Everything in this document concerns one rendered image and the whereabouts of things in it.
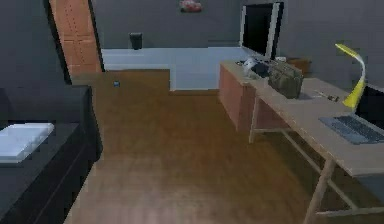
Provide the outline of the reddish wooden cabinet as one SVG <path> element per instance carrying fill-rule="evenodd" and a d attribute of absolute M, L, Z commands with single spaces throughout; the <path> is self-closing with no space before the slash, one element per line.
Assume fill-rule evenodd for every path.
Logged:
<path fill-rule="evenodd" d="M 288 124 L 255 93 L 240 65 L 231 60 L 220 62 L 218 96 L 236 131 L 249 132 L 253 116 L 256 116 L 256 129 L 288 128 Z"/>

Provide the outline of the white round object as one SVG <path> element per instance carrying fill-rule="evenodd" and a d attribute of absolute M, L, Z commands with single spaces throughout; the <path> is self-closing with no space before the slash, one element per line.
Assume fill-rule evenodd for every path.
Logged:
<path fill-rule="evenodd" d="M 255 58 L 248 58 L 242 65 L 244 74 L 247 75 L 258 62 Z"/>

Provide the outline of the black round object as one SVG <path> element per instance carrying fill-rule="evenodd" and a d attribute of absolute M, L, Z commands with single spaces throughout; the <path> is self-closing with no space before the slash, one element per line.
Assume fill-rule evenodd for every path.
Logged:
<path fill-rule="evenodd" d="M 262 78 L 268 77 L 269 76 L 269 66 L 265 65 L 263 63 L 257 63 L 255 64 L 251 70 L 255 72 L 257 75 L 259 75 Z"/>

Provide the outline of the black waste bin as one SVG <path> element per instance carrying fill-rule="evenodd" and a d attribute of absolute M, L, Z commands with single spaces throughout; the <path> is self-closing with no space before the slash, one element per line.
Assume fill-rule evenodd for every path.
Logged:
<path fill-rule="evenodd" d="M 132 48 L 134 50 L 139 50 L 142 48 L 142 38 L 143 38 L 142 33 L 130 33 L 129 37 L 130 37 Z"/>

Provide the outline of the olive green bag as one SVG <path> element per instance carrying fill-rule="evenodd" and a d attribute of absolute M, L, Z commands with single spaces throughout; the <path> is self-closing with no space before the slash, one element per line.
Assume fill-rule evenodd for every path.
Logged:
<path fill-rule="evenodd" d="M 303 82 L 302 71 L 285 62 L 273 62 L 269 67 L 268 84 L 287 99 L 298 98 Z"/>

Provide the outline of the small brown wooden box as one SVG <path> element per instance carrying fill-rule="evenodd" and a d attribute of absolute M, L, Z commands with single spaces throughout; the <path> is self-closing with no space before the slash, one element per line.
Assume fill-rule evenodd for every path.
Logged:
<path fill-rule="evenodd" d="M 308 75 L 310 72 L 311 61 L 303 58 L 289 58 L 287 60 L 288 64 L 293 65 L 294 67 L 300 69 L 304 76 Z"/>

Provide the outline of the light wooden desk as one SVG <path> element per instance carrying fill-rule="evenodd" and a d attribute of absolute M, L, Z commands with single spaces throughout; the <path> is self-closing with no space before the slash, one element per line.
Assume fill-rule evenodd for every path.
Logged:
<path fill-rule="evenodd" d="M 249 138 L 257 133 L 265 133 L 270 128 L 258 126 L 259 105 L 265 103 L 287 124 L 274 130 L 287 135 L 290 130 L 298 133 L 314 151 L 325 159 L 315 191 L 307 208 L 302 224 L 314 224 L 319 216 L 337 217 L 350 215 L 376 214 L 384 212 L 382 207 L 358 207 L 332 181 L 334 168 L 340 166 L 350 176 L 360 178 L 384 175 L 384 143 L 353 145 L 330 127 L 320 121 L 322 117 L 348 116 L 350 110 L 339 102 L 329 101 L 321 96 L 328 93 L 344 97 L 346 92 L 317 78 L 307 78 L 302 84 L 302 95 L 298 99 L 288 99 L 276 92 L 265 79 L 251 80 L 255 89 L 255 103 Z M 326 189 L 330 187 L 348 204 L 347 210 L 319 210 Z"/>

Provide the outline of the small dark pen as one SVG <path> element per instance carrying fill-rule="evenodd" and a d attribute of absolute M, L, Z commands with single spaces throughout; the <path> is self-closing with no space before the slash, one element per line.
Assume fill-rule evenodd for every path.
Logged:
<path fill-rule="evenodd" d="M 327 98 L 330 101 L 338 102 L 338 100 L 339 100 L 338 96 L 327 95 L 327 94 L 325 94 L 325 93 L 323 93 L 321 91 L 317 91 L 317 90 L 315 90 L 315 92 L 317 92 L 320 96 L 325 97 L 325 98 Z"/>

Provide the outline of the orange wooden room door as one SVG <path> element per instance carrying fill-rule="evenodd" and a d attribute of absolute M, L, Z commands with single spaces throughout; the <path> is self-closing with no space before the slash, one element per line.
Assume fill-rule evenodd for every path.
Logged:
<path fill-rule="evenodd" d="M 49 0 L 71 75 L 102 71 L 89 0 Z"/>

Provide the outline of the grey laptop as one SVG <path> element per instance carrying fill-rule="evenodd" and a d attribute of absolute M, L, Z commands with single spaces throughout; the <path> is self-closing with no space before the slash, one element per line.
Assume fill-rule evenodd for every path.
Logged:
<path fill-rule="evenodd" d="M 320 121 L 352 144 L 384 143 L 384 91 L 367 85 L 353 113 Z"/>

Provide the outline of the white pillow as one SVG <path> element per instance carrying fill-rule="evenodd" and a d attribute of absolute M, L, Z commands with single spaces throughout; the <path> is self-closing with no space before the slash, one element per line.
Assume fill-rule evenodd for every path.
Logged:
<path fill-rule="evenodd" d="M 19 163 L 53 132 L 52 123 L 12 124 L 0 130 L 0 164 Z"/>

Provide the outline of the red framed wall picture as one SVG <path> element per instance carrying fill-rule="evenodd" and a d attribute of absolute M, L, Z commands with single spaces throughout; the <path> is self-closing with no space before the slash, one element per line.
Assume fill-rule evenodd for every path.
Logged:
<path fill-rule="evenodd" d="M 194 0 L 181 0 L 179 5 L 182 12 L 202 11 L 202 5 L 199 2 L 195 2 Z"/>

